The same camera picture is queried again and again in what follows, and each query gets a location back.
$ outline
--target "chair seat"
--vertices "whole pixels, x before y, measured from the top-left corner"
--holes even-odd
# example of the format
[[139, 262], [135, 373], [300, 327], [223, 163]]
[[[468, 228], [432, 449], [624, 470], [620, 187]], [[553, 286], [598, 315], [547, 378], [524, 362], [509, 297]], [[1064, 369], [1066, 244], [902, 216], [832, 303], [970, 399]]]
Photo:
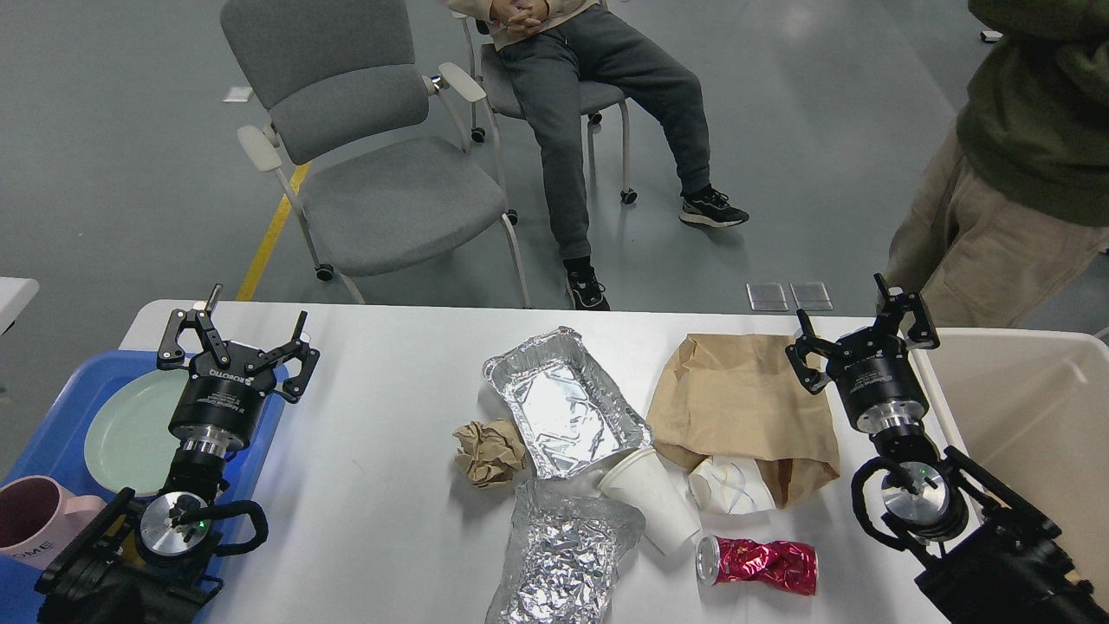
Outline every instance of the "chair seat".
[[500, 186], [438, 137], [411, 139], [313, 172], [301, 187], [324, 260], [347, 275], [396, 270], [455, 248], [505, 212]]
[[[607, 109], [622, 102], [625, 98], [623, 91], [612, 84], [593, 82], [592, 80], [582, 80], [580, 84], [581, 114]], [[520, 102], [512, 91], [512, 80], [508, 75], [508, 69], [497, 55], [492, 43], [481, 45], [481, 86], [489, 95], [489, 105], [492, 106], [494, 111], [505, 116], [523, 119]]]

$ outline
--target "red crushed can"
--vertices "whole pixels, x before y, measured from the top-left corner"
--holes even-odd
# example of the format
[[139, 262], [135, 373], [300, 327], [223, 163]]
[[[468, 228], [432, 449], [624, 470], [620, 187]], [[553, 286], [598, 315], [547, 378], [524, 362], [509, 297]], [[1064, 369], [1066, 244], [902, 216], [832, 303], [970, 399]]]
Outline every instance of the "red crushed can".
[[729, 540], [705, 536], [696, 549], [696, 576], [705, 585], [762, 581], [779, 590], [816, 593], [816, 551], [801, 542]]

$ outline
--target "gray floor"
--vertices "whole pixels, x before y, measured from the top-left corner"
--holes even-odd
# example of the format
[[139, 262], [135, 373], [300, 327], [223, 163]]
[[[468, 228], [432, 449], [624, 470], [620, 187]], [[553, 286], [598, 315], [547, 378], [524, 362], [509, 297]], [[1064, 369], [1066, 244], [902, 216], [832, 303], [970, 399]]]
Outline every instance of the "gray floor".
[[[462, 64], [446, 10], [408, 4], [420, 69]], [[42, 285], [0, 339], [0, 471], [70, 372], [115, 348], [144, 303], [204, 297], [217, 280], [233, 297], [246, 273], [281, 193], [235, 141], [240, 125], [264, 123], [262, 108], [221, 102], [245, 81], [218, 9], [200, 0], [0, 3], [0, 274]], [[613, 306], [750, 314], [747, 282], [822, 280], [833, 314], [869, 314], [871, 274], [884, 267], [918, 176], [988, 52], [966, 3], [613, 0], [612, 9], [702, 78], [714, 183], [753, 215], [721, 232], [680, 223], [662, 133], [634, 105], [640, 198], [621, 206], [619, 115], [609, 111], [590, 135], [588, 166], [594, 264]], [[522, 122], [501, 127], [535, 303], [567, 307], [538, 147]], [[452, 132], [436, 104], [423, 130]], [[492, 171], [490, 150], [479, 147], [479, 157]], [[513, 306], [507, 259], [503, 235], [491, 229], [359, 284], [376, 303]], [[255, 298], [347, 300], [342, 284], [314, 278], [293, 222]], [[1100, 256], [1027, 327], [1095, 333], [1109, 325], [1106, 300], [1109, 257]]]

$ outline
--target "robotic arm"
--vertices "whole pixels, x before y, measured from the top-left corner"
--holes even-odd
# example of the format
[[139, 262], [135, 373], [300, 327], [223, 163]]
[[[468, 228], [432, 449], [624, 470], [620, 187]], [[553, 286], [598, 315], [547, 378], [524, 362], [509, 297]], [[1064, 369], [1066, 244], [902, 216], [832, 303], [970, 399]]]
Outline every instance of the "robotic arm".
[[[265, 513], [254, 501], [217, 502], [227, 490], [227, 463], [251, 446], [265, 399], [296, 403], [312, 378], [319, 351], [303, 334], [301, 311], [293, 338], [271, 351], [224, 341], [212, 325], [222, 286], [191, 309], [174, 309], [157, 352], [161, 370], [185, 369], [189, 380], [169, 420], [181, 441], [165, 485], [153, 500], [125, 488], [43, 572], [34, 590], [47, 599], [39, 622], [47, 624], [189, 624], [223, 587], [206, 574], [213, 556], [248, 553], [268, 535]], [[177, 340], [194, 330], [200, 354], [185, 362]], [[275, 369], [299, 360], [301, 371], [277, 388]], [[213, 523], [248, 516], [254, 536], [221, 543]], [[132, 543], [140, 557], [124, 557]]]
[[[1109, 623], [1093, 602], [1092, 585], [1067, 579], [1075, 565], [1054, 542], [1062, 532], [1050, 519], [957, 449], [937, 452], [924, 431], [928, 403], [908, 362], [909, 349], [939, 347], [936, 329], [917, 293], [892, 291], [881, 274], [875, 280], [884, 304], [872, 327], [828, 342], [798, 309], [801, 335], [785, 350], [808, 392], [835, 383], [852, 428], [877, 450], [851, 483], [863, 531], [916, 556], [925, 569], [917, 586], [953, 623]], [[898, 330], [906, 315], [913, 324], [903, 340]], [[808, 355], [827, 360], [824, 372], [806, 364]], [[878, 472], [885, 472], [882, 522], [891, 533], [874, 526], [863, 495]], [[967, 526], [964, 497], [981, 508], [984, 522], [948, 551]], [[938, 556], [928, 551], [933, 542]]]

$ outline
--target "plastic bin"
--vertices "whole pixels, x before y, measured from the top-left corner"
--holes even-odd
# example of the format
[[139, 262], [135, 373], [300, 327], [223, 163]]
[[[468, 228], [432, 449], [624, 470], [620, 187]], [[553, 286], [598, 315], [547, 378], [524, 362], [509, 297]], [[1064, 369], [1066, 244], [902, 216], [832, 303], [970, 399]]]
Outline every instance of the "plastic bin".
[[970, 458], [1062, 529], [1059, 544], [1109, 596], [1109, 348], [1091, 336], [939, 330], [927, 352]]

